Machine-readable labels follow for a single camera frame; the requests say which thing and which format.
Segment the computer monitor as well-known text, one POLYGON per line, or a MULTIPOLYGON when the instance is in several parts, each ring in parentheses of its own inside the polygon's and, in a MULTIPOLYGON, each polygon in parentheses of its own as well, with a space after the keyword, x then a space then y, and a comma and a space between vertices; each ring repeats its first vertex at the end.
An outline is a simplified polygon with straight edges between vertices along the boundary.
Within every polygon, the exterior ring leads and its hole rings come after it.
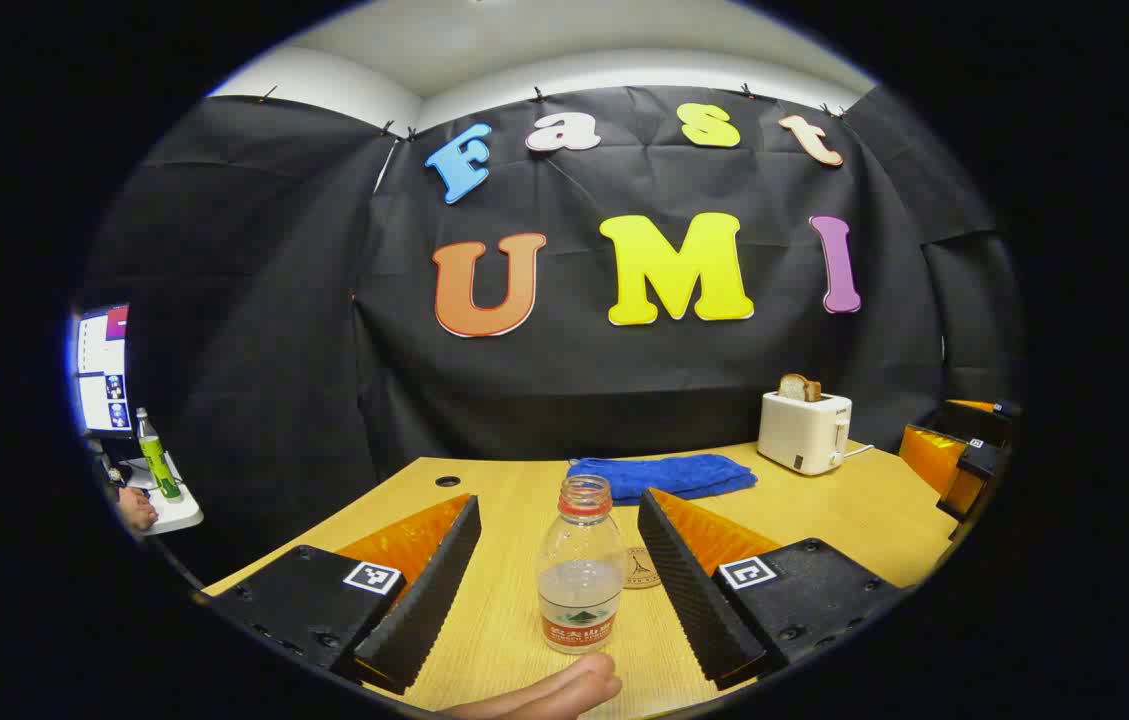
POLYGON ((113 304, 72 319, 67 377, 75 390, 75 415, 81 433, 134 437, 126 369, 129 306, 113 304))

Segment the white toaster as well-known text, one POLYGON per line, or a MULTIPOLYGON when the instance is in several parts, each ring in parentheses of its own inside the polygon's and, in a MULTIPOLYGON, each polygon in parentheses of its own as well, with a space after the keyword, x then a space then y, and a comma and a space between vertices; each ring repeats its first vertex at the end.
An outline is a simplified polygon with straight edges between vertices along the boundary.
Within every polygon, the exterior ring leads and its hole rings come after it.
POLYGON ((765 393, 758 453, 809 477, 837 469, 849 454, 852 409, 852 401, 843 396, 806 402, 765 393))

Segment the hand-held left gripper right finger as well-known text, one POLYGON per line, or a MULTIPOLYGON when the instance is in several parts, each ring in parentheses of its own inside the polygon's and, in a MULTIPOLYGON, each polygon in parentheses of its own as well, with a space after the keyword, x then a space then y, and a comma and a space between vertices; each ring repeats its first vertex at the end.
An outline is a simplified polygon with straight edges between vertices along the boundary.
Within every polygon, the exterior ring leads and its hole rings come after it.
POLYGON ((660 489, 645 491, 638 528, 720 691, 846 642, 910 592, 823 539, 779 544, 660 489))

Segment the clear plastic water bottle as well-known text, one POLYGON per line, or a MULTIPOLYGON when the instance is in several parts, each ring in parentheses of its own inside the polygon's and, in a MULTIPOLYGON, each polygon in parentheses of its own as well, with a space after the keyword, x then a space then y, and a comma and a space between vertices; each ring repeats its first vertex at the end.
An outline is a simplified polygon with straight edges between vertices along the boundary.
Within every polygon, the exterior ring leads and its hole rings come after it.
POLYGON ((586 653, 609 643, 625 583, 625 557, 609 480, 564 478, 535 573, 546 647, 586 653))

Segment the blue towel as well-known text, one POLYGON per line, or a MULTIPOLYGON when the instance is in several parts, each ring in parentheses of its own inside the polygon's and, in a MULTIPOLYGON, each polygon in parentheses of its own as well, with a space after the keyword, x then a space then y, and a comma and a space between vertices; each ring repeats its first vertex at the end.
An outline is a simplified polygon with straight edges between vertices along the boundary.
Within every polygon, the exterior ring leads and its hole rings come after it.
POLYGON ((728 495, 758 484, 752 469, 719 454, 691 454, 656 460, 583 457, 570 460, 567 475, 606 480, 616 506, 640 503, 648 488, 660 489, 660 492, 684 500, 695 500, 728 495))

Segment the green drink bottle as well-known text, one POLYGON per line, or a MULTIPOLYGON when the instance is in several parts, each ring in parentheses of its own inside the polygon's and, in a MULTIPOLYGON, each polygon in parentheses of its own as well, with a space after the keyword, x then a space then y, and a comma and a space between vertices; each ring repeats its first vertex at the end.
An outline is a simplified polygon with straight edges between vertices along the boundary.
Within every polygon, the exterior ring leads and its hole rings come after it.
POLYGON ((180 491, 170 466, 166 459, 165 448, 161 446, 161 438, 158 436, 154 421, 149 418, 145 407, 135 409, 135 438, 140 450, 142 450, 149 474, 152 475, 154 483, 160 491, 161 497, 172 502, 183 500, 183 492, 180 491))

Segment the black backdrop cloth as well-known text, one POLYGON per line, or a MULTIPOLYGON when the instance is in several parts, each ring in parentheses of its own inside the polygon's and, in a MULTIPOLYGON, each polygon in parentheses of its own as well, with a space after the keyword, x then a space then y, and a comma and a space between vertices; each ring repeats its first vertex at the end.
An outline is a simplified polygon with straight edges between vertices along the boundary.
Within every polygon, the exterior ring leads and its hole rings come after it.
POLYGON ((135 405, 208 582, 418 457, 750 441, 798 372, 894 450, 1024 397, 1018 278, 960 164, 883 88, 842 118, 709 88, 520 100, 399 140, 208 97, 135 165, 78 305, 126 304, 135 405))

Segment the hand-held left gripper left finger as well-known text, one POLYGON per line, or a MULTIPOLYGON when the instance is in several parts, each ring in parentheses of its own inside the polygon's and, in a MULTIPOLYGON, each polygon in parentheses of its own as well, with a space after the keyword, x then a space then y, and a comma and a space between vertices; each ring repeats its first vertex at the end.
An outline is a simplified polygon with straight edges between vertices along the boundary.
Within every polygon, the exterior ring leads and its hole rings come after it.
POLYGON ((481 532, 480 503, 464 493, 336 552, 296 544, 209 607, 296 660, 401 694, 430 656, 481 532))

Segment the round wooden coaster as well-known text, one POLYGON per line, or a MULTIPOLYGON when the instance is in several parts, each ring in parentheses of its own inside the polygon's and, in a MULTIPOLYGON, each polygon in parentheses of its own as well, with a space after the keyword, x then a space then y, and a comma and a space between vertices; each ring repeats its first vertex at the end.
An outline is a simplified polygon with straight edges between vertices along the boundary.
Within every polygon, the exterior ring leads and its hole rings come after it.
POLYGON ((628 547, 622 571, 623 588, 628 591, 647 589, 660 585, 650 552, 644 546, 628 547))

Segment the white side table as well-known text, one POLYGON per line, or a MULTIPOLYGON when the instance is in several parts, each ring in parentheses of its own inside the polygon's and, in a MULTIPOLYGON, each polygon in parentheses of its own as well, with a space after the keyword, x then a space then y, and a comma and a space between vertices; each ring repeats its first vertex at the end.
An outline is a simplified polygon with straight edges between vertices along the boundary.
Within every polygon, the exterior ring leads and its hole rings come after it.
POLYGON ((147 530, 140 530, 140 536, 160 536, 163 533, 184 530, 195 527, 204 518, 204 513, 200 510, 192 489, 189 488, 189 484, 183 478, 183 474, 177 469, 176 462, 170 451, 163 454, 163 459, 165 459, 167 468, 170 471, 170 477, 175 480, 176 486, 180 488, 180 497, 177 498, 161 497, 160 488, 157 486, 156 480, 154 480, 154 475, 149 471, 147 460, 143 457, 120 460, 117 464, 117 468, 128 480, 128 486, 143 489, 148 495, 148 500, 154 506, 154 511, 157 513, 157 520, 154 521, 152 527, 147 530))

